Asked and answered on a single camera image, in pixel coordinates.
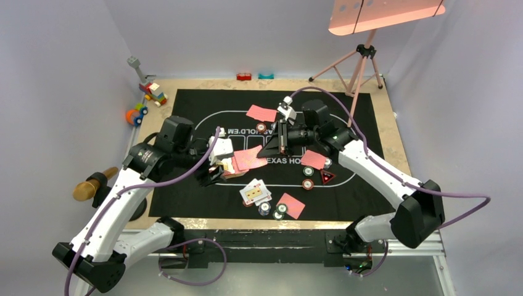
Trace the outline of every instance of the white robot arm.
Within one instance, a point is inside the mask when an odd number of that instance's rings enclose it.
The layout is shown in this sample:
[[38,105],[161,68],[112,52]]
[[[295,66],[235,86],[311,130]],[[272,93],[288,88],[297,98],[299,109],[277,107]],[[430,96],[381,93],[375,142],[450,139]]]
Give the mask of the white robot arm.
[[336,128],[322,101],[308,101],[304,103],[302,110],[305,124],[290,125],[287,117],[279,119],[272,137],[258,153],[258,157],[279,154],[291,156],[296,148],[315,146],[323,155],[353,171],[376,188],[395,209],[393,213],[362,216],[354,221],[346,229],[347,237],[335,242],[344,246],[347,253],[360,252],[368,243],[378,239],[397,239],[414,249],[443,224],[445,215],[441,196],[407,186],[415,184],[420,188],[439,192],[440,188],[436,183],[431,180],[422,183],[402,173],[368,150],[350,128]]
[[[118,283],[125,269],[138,260],[156,250],[185,242],[183,225],[168,217],[158,219],[130,239],[118,240],[118,237],[154,184],[174,167],[190,168],[203,163],[194,172],[200,185],[220,180],[223,168],[215,165],[210,170],[210,161],[203,160],[211,153],[220,154],[216,141],[212,143],[216,151],[203,154],[197,149],[188,149],[193,144],[189,143],[191,131],[192,122],[171,116],[164,121],[154,145],[146,140],[133,146],[112,188],[106,186],[107,180],[98,180],[109,190],[100,191],[104,196],[98,197],[103,202],[96,202],[101,204],[97,212],[70,243],[58,243],[52,251],[53,256],[66,268],[73,265],[72,270],[79,278],[105,293]],[[126,187],[137,185],[139,188],[122,192]]]

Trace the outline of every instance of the poker table mat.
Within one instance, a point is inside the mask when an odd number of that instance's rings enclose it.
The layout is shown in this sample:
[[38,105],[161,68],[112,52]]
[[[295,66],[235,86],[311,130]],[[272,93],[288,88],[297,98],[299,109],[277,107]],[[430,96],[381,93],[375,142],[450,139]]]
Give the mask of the poker table mat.
[[[249,107],[257,105],[275,109],[291,91],[244,91],[214,89],[179,89],[176,92],[172,115],[190,119],[194,123],[193,136],[207,138],[216,126],[227,132],[234,150],[264,145],[269,134],[259,134],[255,127],[259,121],[247,117]],[[349,109],[352,98],[342,92],[334,92]],[[321,99],[328,107],[337,126],[346,125],[347,115],[340,105],[321,92],[301,92],[292,103],[296,111],[304,102]],[[299,112],[297,121],[303,122]],[[355,112],[355,121],[368,139],[369,148],[383,157],[372,100],[369,94],[360,94]],[[149,216],[171,216],[185,218],[225,219],[273,219],[272,215],[261,216],[258,207],[245,207],[239,191],[254,178],[262,179],[272,200],[271,212],[283,195],[288,193],[305,204],[299,220],[310,221],[354,221],[362,215],[380,215],[393,211],[388,201],[373,187],[352,171],[334,164],[329,172],[336,175],[323,185],[320,172],[315,170],[312,177],[303,174],[300,158],[305,149],[293,157],[271,157],[269,164],[247,172],[244,176],[228,179],[224,183],[200,187],[194,177],[172,186],[154,190]],[[184,172],[175,169],[164,180],[175,178]],[[312,190],[302,187],[304,179],[312,179]]]

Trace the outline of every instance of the lego toy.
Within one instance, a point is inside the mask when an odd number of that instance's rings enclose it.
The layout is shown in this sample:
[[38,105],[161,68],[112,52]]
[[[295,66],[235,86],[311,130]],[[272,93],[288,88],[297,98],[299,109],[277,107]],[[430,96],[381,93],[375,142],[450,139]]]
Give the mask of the lego toy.
[[140,69],[140,61],[131,56],[129,59],[127,59],[127,63],[129,66],[131,66],[134,70],[136,70],[136,74],[138,74],[138,77],[140,77],[140,90],[144,92],[144,98],[147,101],[154,100],[154,104],[158,107],[161,105],[167,103],[167,95],[162,91],[160,86],[157,83],[152,82],[151,80],[148,80],[144,74],[142,73],[142,70]]
[[270,74],[259,73],[258,79],[274,79],[274,73],[270,73]]
[[251,80],[251,79],[252,79],[252,75],[250,73],[238,73],[238,74],[236,74],[236,80],[247,81],[247,80]]
[[149,111],[144,104],[138,103],[136,106],[134,106],[134,109],[131,109],[125,113],[125,120],[127,120],[130,125],[139,126],[142,124],[144,115],[148,112]]

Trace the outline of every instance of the red block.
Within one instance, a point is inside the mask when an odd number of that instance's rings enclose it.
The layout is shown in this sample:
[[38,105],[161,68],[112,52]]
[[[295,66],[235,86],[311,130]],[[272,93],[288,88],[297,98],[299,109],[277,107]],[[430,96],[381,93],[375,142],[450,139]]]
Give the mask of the red block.
[[145,86],[143,86],[143,85],[140,83],[140,90],[143,91],[143,92],[146,93],[146,94],[150,94],[149,86],[150,86],[151,84],[152,84],[152,83],[149,82],[149,83],[147,83]]
[[245,81],[245,80],[251,80],[252,75],[250,73],[238,73],[236,74],[236,80]]

